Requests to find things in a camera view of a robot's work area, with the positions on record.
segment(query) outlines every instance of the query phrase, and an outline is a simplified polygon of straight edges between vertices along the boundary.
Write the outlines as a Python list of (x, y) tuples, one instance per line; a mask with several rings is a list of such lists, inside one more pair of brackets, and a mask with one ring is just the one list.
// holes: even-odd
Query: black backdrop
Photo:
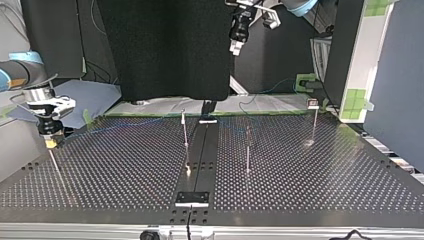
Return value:
[(211, 0), (98, 0), (124, 100), (224, 100), (232, 9)]

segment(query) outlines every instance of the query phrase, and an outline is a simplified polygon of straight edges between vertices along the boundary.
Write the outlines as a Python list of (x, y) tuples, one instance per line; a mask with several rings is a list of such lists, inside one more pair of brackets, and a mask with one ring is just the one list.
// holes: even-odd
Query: robot end effector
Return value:
[(44, 64), (36, 52), (12, 53), (9, 61), (0, 62), (0, 92), (23, 90), (28, 105), (23, 108), (37, 117), (38, 132), (47, 148), (55, 148), (64, 140), (60, 119), (76, 105), (68, 96), (56, 96), (49, 86), (51, 80), (47, 79)]
[[(241, 48), (249, 38), (249, 26), (256, 17), (258, 9), (262, 11), (264, 26), (274, 29), (280, 26), (281, 22), (275, 10), (261, 6), (265, 0), (226, 0), (227, 5), (237, 6), (233, 14), (233, 26), (230, 30), (230, 52), (238, 56)], [(297, 17), (304, 16), (317, 3), (318, 0), (279, 0), (287, 10)]]

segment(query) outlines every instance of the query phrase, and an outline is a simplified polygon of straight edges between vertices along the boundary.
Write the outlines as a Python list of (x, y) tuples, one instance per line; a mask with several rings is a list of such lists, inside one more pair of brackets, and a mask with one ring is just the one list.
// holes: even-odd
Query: metal rod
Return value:
[(246, 147), (246, 172), (250, 172), (250, 146), (253, 143), (252, 140), (252, 128), (250, 126), (247, 126), (246, 131), (246, 139), (247, 139), (247, 147)]
[(246, 157), (246, 172), (250, 172), (250, 146), (247, 145), (247, 157)]
[(52, 150), (49, 150), (49, 154), (50, 154), (50, 157), (51, 157), (51, 159), (53, 161), (54, 168), (56, 169), (56, 171), (59, 172), (59, 166), (57, 165), (56, 158), (53, 155), (53, 151)]
[(314, 130), (315, 130), (315, 127), (317, 126), (317, 118), (318, 118), (318, 109), (315, 110)]
[(188, 147), (188, 137), (187, 137), (187, 126), (185, 122), (185, 109), (181, 111), (181, 124), (183, 125), (184, 129), (184, 146)]

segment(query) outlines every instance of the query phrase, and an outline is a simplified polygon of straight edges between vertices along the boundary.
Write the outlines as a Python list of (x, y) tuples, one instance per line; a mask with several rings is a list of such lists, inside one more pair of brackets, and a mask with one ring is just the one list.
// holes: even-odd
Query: perforated metal table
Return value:
[[(0, 183), (0, 222), (424, 229), (424, 186), (329, 115), (187, 122), (188, 155), (179, 118), (74, 135), (60, 173), (39, 159)], [(181, 191), (209, 207), (175, 207)]]

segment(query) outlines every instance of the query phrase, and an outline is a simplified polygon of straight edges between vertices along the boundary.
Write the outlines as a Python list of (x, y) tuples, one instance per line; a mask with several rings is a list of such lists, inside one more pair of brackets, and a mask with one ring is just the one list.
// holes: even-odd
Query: wire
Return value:
[(71, 135), (71, 136), (67, 137), (67, 139), (74, 138), (74, 137), (80, 137), (80, 136), (84, 136), (84, 135), (88, 135), (88, 134), (97, 134), (97, 133), (106, 132), (106, 131), (110, 131), (110, 130), (113, 130), (113, 129), (116, 129), (116, 128), (121, 128), (121, 127), (143, 126), (143, 125), (146, 125), (146, 124), (150, 124), (150, 123), (155, 123), (155, 122), (161, 121), (161, 120), (165, 119), (166, 117), (170, 117), (170, 114), (164, 115), (164, 116), (162, 116), (160, 118), (152, 119), (152, 120), (147, 121), (147, 122), (142, 122), (142, 123), (123, 123), (123, 124), (118, 124), (116, 126), (112, 126), (112, 127), (108, 127), (108, 128), (100, 128), (100, 129), (97, 129), (97, 130), (94, 130), (94, 131), (88, 131), (88, 132), (81, 133), (81, 134)]
[(111, 80), (112, 80), (112, 76), (110, 75), (110, 73), (108, 72), (108, 71), (106, 71), (104, 68), (102, 68), (102, 67), (100, 67), (99, 65), (97, 65), (97, 64), (95, 64), (95, 63), (93, 63), (93, 62), (91, 62), (91, 61), (89, 61), (89, 60), (86, 60), (86, 62), (88, 63), (88, 64), (90, 64), (90, 65), (92, 65), (93, 67), (96, 67), (97, 69), (99, 69), (99, 70), (101, 70), (102, 72), (104, 72), (104, 73), (106, 73), (106, 75), (107, 75), (107, 77), (108, 77), (108, 80), (106, 81), (106, 79), (104, 79), (103, 77), (101, 77), (99, 74), (97, 74), (101, 79), (103, 79), (105, 82), (107, 82), (107, 83), (110, 83), (111, 82)]
[(100, 74), (98, 74), (90, 65), (87, 64), (87, 69), (91, 70), (91, 72), (94, 75), (93, 82), (97, 82), (97, 77), (99, 77), (101, 80), (103, 80), (104, 83), (109, 83), (105, 78), (103, 78)]
[(190, 213), (188, 214), (187, 225), (186, 225), (186, 229), (187, 229), (187, 240), (191, 240), (191, 231), (190, 231), (191, 209), (192, 209), (192, 207), (190, 207)]
[[(272, 91), (274, 91), (281, 83), (283, 83), (283, 82), (285, 82), (285, 81), (287, 81), (287, 80), (294, 80), (293, 78), (286, 78), (286, 79), (283, 79), (283, 80), (281, 80), (281, 81), (279, 81), (277, 84), (275, 84), (274, 85), (274, 87), (272, 87), (271, 89), (269, 89), (269, 90), (265, 90), (265, 91), (262, 91), (262, 92), (260, 92), (260, 93), (258, 93), (258, 94), (265, 94), (265, 93), (270, 93), (270, 92), (272, 92)], [(247, 116), (249, 115), (249, 113), (247, 113), (242, 107), (241, 107), (241, 105), (249, 105), (249, 104), (251, 104), (255, 99), (256, 99), (256, 97), (258, 96), (258, 94), (255, 94), (255, 96), (252, 98), (252, 100), (250, 100), (249, 102), (239, 102), (239, 108), (241, 109), (241, 111), (244, 113), (244, 114), (246, 114)]]
[(101, 30), (99, 28), (99, 26), (97, 26), (96, 20), (94, 19), (94, 2), (96, 0), (92, 0), (91, 1), (91, 8), (90, 8), (90, 15), (91, 15), (91, 21), (93, 22), (94, 27), (97, 29), (97, 31), (99, 31), (100, 33), (102, 33), (103, 35), (107, 35), (105, 31)]
[(318, 17), (318, 13), (319, 13), (319, 6), (320, 6), (320, 4), (318, 3), (318, 5), (317, 5), (317, 10), (315, 11), (315, 17), (314, 17), (314, 22), (313, 22), (313, 24), (312, 24), (312, 51), (313, 51), (313, 56), (314, 56), (314, 63), (315, 63), (315, 67), (316, 67), (316, 69), (317, 69), (317, 76), (316, 76), (316, 78), (317, 78), (317, 80), (321, 83), (321, 85), (322, 85), (322, 89), (324, 90), (324, 93), (325, 93), (325, 95), (326, 95), (326, 97), (327, 97), (327, 99), (328, 99), (328, 101), (329, 101), (329, 103), (333, 106), (333, 109), (334, 109), (334, 111), (336, 111), (336, 113), (337, 113), (337, 116), (338, 117), (340, 117), (340, 113), (339, 113), (339, 110), (337, 110), (337, 108), (336, 108), (336, 106), (334, 105), (334, 102), (331, 100), (331, 98), (330, 98), (330, 95), (328, 95), (328, 92), (327, 92), (327, 89), (325, 89), (325, 86), (324, 86), (324, 82), (321, 80), (321, 78), (320, 78), (320, 76), (319, 76), (319, 70), (318, 70), (318, 59), (317, 59), (317, 56), (316, 56), (316, 54), (315, 54), (315, 24), (316, 24), (316, 21), (317, 21), (317, 17)]

